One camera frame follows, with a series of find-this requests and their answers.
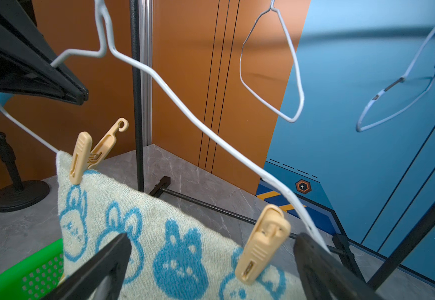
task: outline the blue wall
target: blue wall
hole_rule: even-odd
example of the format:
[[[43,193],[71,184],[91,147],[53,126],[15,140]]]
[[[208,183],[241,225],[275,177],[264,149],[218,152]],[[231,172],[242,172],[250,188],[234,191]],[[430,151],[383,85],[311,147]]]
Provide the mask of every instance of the blue wall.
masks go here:
[[[357,133],[356,121],[368,101],[404,73],[434,25],[435,0],[311,1],[297,51],[304,111],[294,124],[277,121],[267,157],[318,177],[348,237],[358,243],[435,126],[435,83],[387,123]],[[412,101],[428,84],[434,63],[435,38],[407,81],[376,102],[363,126]],[[297,106],[292,70],[281,111],[294,115]],[[435,200],[434,172],[381,248],[434,167],[435,130],[364,245],[384,255],[395,249]],[[426,243],[434,249],[430,238]],[[415,249],[405,265],[432,279],[435,270],[421,262],[429,255],[424,248]],[[435,264],[435,257],[430,261]]]

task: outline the white wire hanger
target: white wire hanger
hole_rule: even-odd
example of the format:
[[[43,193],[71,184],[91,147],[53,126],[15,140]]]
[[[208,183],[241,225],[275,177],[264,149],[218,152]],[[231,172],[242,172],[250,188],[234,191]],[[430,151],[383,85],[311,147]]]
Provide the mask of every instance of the white wire hanger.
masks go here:
[[[242,53],[244,52],[244,46],[246,45],[250,35],[252,34],[254,28],[256,27],[257,22],[259,21],[259,19],[263,15],[267,14],[270,11],[273,11],[273,12],[277,13],[277,16],[279,17],[279,21],[281,22],[282,29],[284,30],[284,34],[286,35],[287,44],[289,45],[289,49],[291,50],[292,60],[294,61],[294,66],[295,66],[295,71],[296,71],[296,78],[297,78],[297,82],[298,82],[298,91],[299,91],[299,106],[298,106],[298,111],[296,112],[296,115],[294,115],[294,117],[288,117],[288,116],[286,116],[281,111],[276,109],[274,106],[272,106],[271,104],[267,103],[256,92],[254,92],[244,82],[244,80],[242,79],[241,61],[242,61]],[[299,71],[298,58],[296,57],[296,51],[294,50],[294,45],[292,44],[291,37],[289,35],[289,32],[287,31],[286,23],[284,23],[284,19],[281,16],[281,11],[279,9],[274,7],[274,0],[271,0],[271,5],[269,5],[269,8],[266,9],[266,11],[262,12],[259,15],[259,17],[257,17],[256,21],[254,22],[254,26],[250,30],[250,33],[249,33],[248,37],[246,38],[246,40],[244,41],[244,43],[242,45],[241,57],[239,58],[239,76],[241,78],[242,84],[248,89],[248,91],[250,91],[251,94],[253,94],[254,97],[256,97],[259,101],[261,101],[262,104],[266,105],[270,110],[272,110],[272,111],[274,111],[274,113],[278,114],[279,117],[283,118],[284,120],[286,120],[289,123],[294,123],[299,118],[299,116],[301,115],[302,109],[304,108],[304,91],[302,90],[301,74],[300,74],[300,71]]]
[[[390,119],[393,119],[395,117],[397,117],[398,115],[402,114],[403,112],[405,112],[409,107],[411,107],[414,103],[416,103],[419,99],[421,99],[422,96],[424,96],[425,93],[427,93],[430,88],[432,87],[432,84],[434,83],[435,80],[435,64],[434,64],[434,76],[431,78],[429,84],[427,85],[426,89],[420,93],[411,103],[409,103],[406,107],[404,107],[403,109],[401,109],[400,111],[395,112],[394,114],[390,115],[389,117],[385,117],[380,121],[377,121],[375,123],[372,123],[370,125],[366,125],[364,127],[361,127],[361,123],[362,120],[364,119],[364,117],[366,116],[366,114],[368,113],[368,111],[370,110],[371,106],[374,104],[374,102],[376,102],[384,93],[386,93],[387,91],[389,91],[392,87],[394,87],[395,85],[399,84],[399,83],[403,83],[404,81],[406,81],[409,73],[411,72],[411,70],[414,67],[414,64],[416,63],[419,55],[421,54],[422,50],[424,49],[424,47],[427,45],[427,43],[430,41],[430,39],[435,35],[435,26],[433,27],[433,29],[430,31],[430,33],[427,35],[427,37],[425,38],[424,42],[421,44],[421,46],[418,49],[418,52],[416,52],[416,55],[414,55],[414,58],[412,59],[411,63],[409,64],[409,66],[407,67],[406,72],[399,77],[399,79],[397,79],[396,81],[394,81],[392,84],[390,84],[388,87],[382,89],[379,93],[377,93],[377,95],[371,99],[369,101],[369,103],[366,105],[366,107],[364,108],[364,110],[361,113],[361,116],[359,117],[359,120],[356,124],[356,131],[357,132],[362,132],[362,131],[366,131],[368,129],[371,129],[373,127],[376,127],[384,122],[389,121]]]
[[[208,127],[206,127],[199,119],[192,114],[192,112],[182,103],[182,101],[178,98],[178,96],[171,90],[171,88],[166,84],[166,82],[157,74],[156,71],[154,71],[152,68],[146,66],[145,64],[132,59],[119,51],[116,50],[116,45],[114,44],[114,32],[112,28],[112,20],[109,15],[109,12],[107,10],[106,4],[104,3],[104,0],[94,0],[94,13],[95,13],[95,21],[97,26],[97,33],[99,36],[99,43],[100,43],[100,49],[99,51],[89,51],[89,50],[80,50],[80,49],[67,49],[66,51],[62,52],[52,63],[51,66],[54,68],[57,68],[61,63],[63,63],[68,57],[71,55],[79,55],[79,56],[87,56],[87,57],[95,57],[95,58],[101,58],[104,57],[106,54],[106,35],[104,33],[104,25],[102,22],[102,19],[104,19],[106,24],[106,33],[107,33],[107,43],[109,44],[109,48],[111,50],[111,53],[117,57],[118,59],[122,60],[125,63],[130,64],[131,66],[138,68],[147,74],[151,75],[151,77],[156,81],[156,83],[164,90],[164,92],[171,98],[171,100],[177,105],[177,107],[184,113],[184,115],[194,124],[196,125],[200,130],[202,130],[207,136],[209,136],[213,141],[215,141],[218,145],[223,147],[228,153],[230,153],[232,156],[234,156],[236,159],[238,159],[241,163],[246,165],[248,168],[250,168],[253,172],[258,174],[265,182],[271,184],[274,188],[276,188],[278,191],[281,192],[281,194],[289,201],[289,203],[292,204],[294,209],[299,215],[299,218],[304,222],[304,225],[306,226],[306,230],[309,233],[309,235],[319,244],[322,246],[323,249],[325,249],[327,252],[329,252],[329,249],[322,238],[321,234],[319,233],[316,225],[310,218],[308,212],[304,208],[304,206],[299,201],[298,197],[282,182],[280,182],[276,177],[268,173],[267,171],[260,168],[258,165],[253,163],[250,159],[245,157],[243,154],[239,153],[235,148],[233,148],[231,145],[229,145],[226,141],[224,141],[221,137],[216,135],[212,130],[210,130]],[[24,129],[26,132],[34,136],[36,139],[38,139],[40,142],[42,142],[44,145],[46,145],[49,149],[51,149],[54,152],[58,152],[55,147],[52,147],[49,143],[44,141],[42,138],[37,136],[35,133],[33,133],[31,130],[29,130],[27,127],[22,125],[20,122],[18,122],[15,118],[11,117],[10,114],[4,110],[4,108],[0,105],[0,111],[8,117],[11,121],[16,123],[19,127]]]

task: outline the towel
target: towel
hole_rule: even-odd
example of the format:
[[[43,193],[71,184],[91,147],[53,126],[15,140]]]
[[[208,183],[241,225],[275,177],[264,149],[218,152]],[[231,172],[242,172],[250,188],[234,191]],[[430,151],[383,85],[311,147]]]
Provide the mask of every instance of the towel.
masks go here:
[[[64,276],[125,232],[132,250],[121,300],[306,298],[299,278],[272,265],[241,283],[234,270],[243,249],[165,201],[94,170],[73,185],[71,159],[62,151],[56,159]]]

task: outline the black clothes rack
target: black clothes rack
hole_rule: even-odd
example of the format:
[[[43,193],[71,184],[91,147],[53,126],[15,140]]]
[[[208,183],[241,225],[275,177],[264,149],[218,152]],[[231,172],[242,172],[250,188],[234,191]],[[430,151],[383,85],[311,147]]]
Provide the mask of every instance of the black clothes rack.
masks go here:
[[[131,18],[131,46],[132,46],[132,58],[136,60],[140,60],[140,36],[139,36],[139,7],[138,0],[130,0],[130,18]],[[143,163],[143,143],[142,143],[142,97],[141,97],[141,71],[133,68],[132,72],[133,83],[134,83],[134,114],[135,114],[135,130],[136,130],[136,160],[137,160],[137,179],[138,179],[138,190],[144,191],[144,163]],[[232,218],[247,222],[249,224],[255,224],[256,220],[250,219],[238,213],[234,213],[228,211],[226,209],[208,204],[206,202],[200,201],[198,199],[194,199],[187,195],[178,193],[176,191],[168,189],[170,185],[170,177],[164,176],[161,178],[160,182],[157,183],[154,189],[150,192],[150,195],[154,197],[159,197],[162,193],[166,193],[180,199],[190,201],[191,203],[197,204],[202,207],[206,207],[212,209],[216,212],[225,214]],[[429,208],[429,210],[424,214],[424,216],[419,220],[419,222],[413,227],[413,229],[408,233],[408,235],[403,239],[403,241],[399,244],[399,246],[393,251],[393,253],[389,256],[388,259],[384,261],[379,270],[372,276],[372,278],[367,282],[367,286],[369,286],[374,291],[389,277],[389,275],[400,266],[401,262],[407,257],[409,253],[419,244],[419,242],[429,233],[429,231],[435,225],[435,202]],[[303,248],[302,243],[306,241],[306,239],[301,237],[302,234],[296,235],[291,233],[292,239],[297,239],[295,244],[296,249],[308,249],[306,247]],[[339,255],[341,259],[342,265],[347,268],[350,272],[352,272],[355,277],[357,277],[359,282],[365,282],[362,273],[359,270],[359,267],[354,259],[353,253],[349,249],[349,242],[347,240],[346,235],[335,234],[333,237],[333,242],[335,247],[328,246],[329,250],[332,253]],[[332,280],[326,277],[323,279],[321,276],[326,276],[326,272],[322,271],[322,267],[327,266],[328,268],[337,268],[337,266],[326,265],[329,261],[322,261],[323,263],[317,264],[316,266],[311,266],[309,263],[305,264],[305,262],[298,262],[301,266],[315,268],[312,270],[312,274],[306,274],[309,279],[309,276],[314,276],[313,280],[303,280],[303,285],[314,285],[319,286],[326,280]],[[308,294],[307,291],[314,291],[312,296]],[[327,296],[324,297],[320,289],[308,289],[305,287],[306,296],[310,299],[327,299]]]

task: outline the plastic clothes clip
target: plastic clothes clip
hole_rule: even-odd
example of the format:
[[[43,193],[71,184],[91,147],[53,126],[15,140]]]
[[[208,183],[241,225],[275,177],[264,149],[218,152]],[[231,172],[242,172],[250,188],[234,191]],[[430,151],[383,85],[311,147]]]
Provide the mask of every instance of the plastic clothes clip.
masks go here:
[[[291,234],[291,225],[274,204],[264,207],[239,258],[234,274],[247,285],[252,284],[273,258],[276,250]]]
[[[90,134],[83,131],[79,134],[72,154],[69,179],[72,184],[80,184],[82,175],[87,170],[89,153],[93,145],[93,138]]]
[[[120,132],[126,131],[129,127],[129,122],[123,118],[120,117],[114,125],[112,125],[111,129],[102,137],[102,139],[97,143],[97,145],[94,147],[94,149],[91,151],[88,159],[88,169],[92,169],[98,165],[101,160],[105,159],[106,156],[111,152],[112,147],[116,144],[117,138],[116,138],[116,132],[118,130]]]

